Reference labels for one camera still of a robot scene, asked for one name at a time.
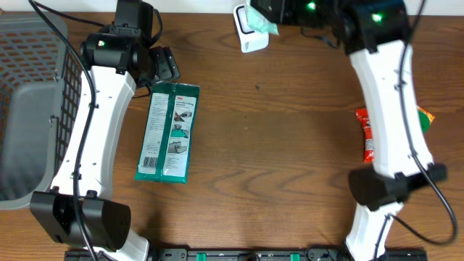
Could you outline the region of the small orange box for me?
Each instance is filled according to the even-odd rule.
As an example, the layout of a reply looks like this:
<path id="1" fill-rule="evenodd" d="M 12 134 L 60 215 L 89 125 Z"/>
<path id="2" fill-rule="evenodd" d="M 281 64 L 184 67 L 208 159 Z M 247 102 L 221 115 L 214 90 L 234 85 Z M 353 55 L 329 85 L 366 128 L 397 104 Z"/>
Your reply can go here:
<path id="1" fill-rule="evenodd" d="M 435 119 L 435 116 L 432 115 L 430 112 L 426 111 L 425 109 L 423 109 L 422 107 L 418 107 L 418 110 L 425 112 L 428 115 L 428 117 L 429 117 L 429 119 L 431 121 L 431 124 L 432 124 L 432 122 Z"/>

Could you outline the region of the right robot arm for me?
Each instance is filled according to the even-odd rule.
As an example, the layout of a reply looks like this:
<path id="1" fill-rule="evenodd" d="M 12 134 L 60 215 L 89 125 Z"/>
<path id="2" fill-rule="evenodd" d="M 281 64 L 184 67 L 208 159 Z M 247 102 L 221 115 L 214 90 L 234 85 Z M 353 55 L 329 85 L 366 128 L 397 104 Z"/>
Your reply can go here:
<path id="1" fill-rule="evenodd" d="M 373 164 L 349 174 L 357 207 L 344 248 L 349 260 L 385 257 L 389 229 L 409 195 L 446 176 L 421 130 L 405 3 L 254 0 L 250 4 L 277 25 L 330 27 L 343 44 L 362 87 L 374 149 Z"/>

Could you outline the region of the red snack bag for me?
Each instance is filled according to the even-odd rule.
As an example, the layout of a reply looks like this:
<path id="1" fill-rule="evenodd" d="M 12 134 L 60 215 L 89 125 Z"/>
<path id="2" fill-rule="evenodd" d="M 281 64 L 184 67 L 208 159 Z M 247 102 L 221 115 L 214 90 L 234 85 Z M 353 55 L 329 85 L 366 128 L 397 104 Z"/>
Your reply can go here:
<path id="1" fill-rule="evenodd" d="M 366 108 L 360 108 L 355 110 L 355 114 L 358 121 L 361 123 L 364 133 L 365 151 L 363 162 L 372 162 L 374 160 L 373 135 L 368 117 L 368 111 Z"/>

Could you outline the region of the green lid jar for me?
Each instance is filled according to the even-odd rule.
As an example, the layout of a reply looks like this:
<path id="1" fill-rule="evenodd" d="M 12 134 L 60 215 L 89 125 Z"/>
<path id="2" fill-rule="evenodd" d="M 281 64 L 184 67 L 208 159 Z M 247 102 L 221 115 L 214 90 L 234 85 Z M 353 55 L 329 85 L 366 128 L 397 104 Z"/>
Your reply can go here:
<path id="1" fill-rule="evenodd" d="M 421 130 L 422 130 L 423 133 L 426 133 L 429 130 L 430 126 L 431 126 L 431 121 L 430 121 L 428 115 L 423 111 L 418 110 L 418 116 L 419 116 L 419 120 L 420 120 Z"/>

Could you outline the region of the light green wipes pack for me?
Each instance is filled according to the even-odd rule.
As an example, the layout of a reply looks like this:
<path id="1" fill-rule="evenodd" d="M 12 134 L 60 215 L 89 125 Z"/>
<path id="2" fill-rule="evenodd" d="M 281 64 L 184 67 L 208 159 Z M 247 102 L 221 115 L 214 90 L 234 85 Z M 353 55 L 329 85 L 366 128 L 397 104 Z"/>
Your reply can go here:
<path id="1" fill-rule="evenodd" d="M 265 18 L 257 9 L 251 6 L 251 0 L 246 0 L 245 3 L 245 15 L 248 26 L 258 33 L 269 33 L 278 36 L 278 26 L 275 23 L 271 23 Z"/>

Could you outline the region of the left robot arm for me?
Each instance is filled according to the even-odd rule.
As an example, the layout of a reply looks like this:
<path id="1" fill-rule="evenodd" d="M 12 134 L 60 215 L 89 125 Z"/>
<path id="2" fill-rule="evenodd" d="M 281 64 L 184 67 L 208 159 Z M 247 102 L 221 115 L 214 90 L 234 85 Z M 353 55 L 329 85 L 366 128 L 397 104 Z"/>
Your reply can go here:
<path id="1" fill-rule="evenodd" d="M 131 228 L 129 206 L 112 200 L 113 165 L 125 112 L 136 89 L 165 79 L 157 46 L 160 13 L 145 1 L 120 0 L 115 20 L 72 54 L 82 67 L 80 101 L 67 151 L 48 190 L 30 211 L 51 239 L 78 249 L 67 260 L 150 260 L 150 243 Z"/>

